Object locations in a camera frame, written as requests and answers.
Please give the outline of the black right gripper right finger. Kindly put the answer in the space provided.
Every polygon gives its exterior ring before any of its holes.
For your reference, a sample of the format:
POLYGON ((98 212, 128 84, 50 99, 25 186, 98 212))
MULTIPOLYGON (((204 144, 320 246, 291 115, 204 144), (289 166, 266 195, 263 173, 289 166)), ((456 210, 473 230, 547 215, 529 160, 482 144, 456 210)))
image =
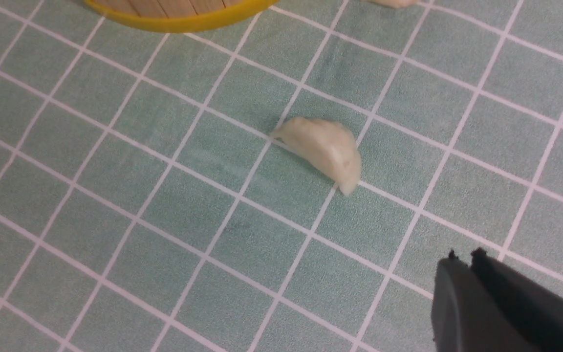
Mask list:
POLYGON ((472 272, 523 339, 541 352, 563 352, 563 298, 481 247, 471 256, 472 272))

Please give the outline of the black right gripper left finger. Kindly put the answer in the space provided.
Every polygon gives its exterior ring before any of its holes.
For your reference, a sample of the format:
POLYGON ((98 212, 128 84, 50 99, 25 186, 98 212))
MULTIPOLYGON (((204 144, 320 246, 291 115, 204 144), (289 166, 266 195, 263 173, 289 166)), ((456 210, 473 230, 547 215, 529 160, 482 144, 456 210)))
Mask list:
POLYGON ((538 352, 451 250, 436 266, 431 323, 438 352, 538 352))

